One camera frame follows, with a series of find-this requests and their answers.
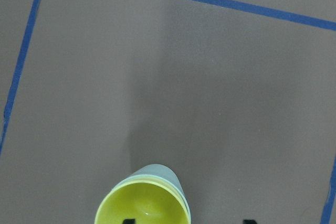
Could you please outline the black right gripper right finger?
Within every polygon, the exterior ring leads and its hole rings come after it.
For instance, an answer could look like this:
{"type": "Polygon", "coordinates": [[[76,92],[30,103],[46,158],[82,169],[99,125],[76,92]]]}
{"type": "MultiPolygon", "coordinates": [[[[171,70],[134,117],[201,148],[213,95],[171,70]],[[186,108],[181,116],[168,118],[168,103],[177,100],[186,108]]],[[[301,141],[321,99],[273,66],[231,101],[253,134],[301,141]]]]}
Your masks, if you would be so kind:
{"type": "Polygon", "coordinates": [[[244,219],[243,224],[257,224],[257,221],[253,219],[244,219]]]}

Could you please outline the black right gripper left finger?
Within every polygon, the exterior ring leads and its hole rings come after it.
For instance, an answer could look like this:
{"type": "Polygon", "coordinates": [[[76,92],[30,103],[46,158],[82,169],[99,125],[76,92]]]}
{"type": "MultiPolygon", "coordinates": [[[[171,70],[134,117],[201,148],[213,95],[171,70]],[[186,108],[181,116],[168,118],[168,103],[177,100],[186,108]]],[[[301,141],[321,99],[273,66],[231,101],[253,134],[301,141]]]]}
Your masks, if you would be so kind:
{"type": "Polygon", "coordinates": [[[135,224],[135,219],[125,219],[123,224],[135,224]]]}

